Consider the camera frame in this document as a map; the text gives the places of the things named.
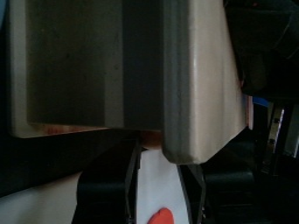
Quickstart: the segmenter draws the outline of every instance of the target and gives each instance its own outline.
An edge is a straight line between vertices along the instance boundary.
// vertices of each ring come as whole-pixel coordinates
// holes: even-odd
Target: red shape
[[[153,216],[149,224],[174,224],[174,213],[169,208],[162,208]]]

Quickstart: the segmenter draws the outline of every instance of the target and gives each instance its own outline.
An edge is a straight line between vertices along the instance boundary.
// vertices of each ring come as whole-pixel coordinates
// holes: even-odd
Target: white surface
[[[163,152],[201,164],[246,128],[247,102],[223,0],[165,3]]]
[[[167,207],[175,224],[189,224],[178,168],[166,160],[161,150],[143,152],[138,178],[137,223],[147,224],[153,215]]]
[[[0,199],[2,224],[71,224],[79,174]]]

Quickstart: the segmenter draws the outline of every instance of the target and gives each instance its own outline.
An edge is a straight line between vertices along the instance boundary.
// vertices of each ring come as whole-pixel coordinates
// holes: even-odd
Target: beige surface
[[[245,129],[246,101],[223,1],[166,2],[163,152],[178,164],[199,164]]]
[[[76,209],[80,175],[11,194],[0,199],[2,224],[70,224]]]

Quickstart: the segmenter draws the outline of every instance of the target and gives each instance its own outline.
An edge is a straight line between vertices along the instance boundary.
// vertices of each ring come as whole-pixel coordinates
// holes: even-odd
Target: beige plastic panel
[[[222,0],[165,0],[163,153],[206,162],[247,125]]]

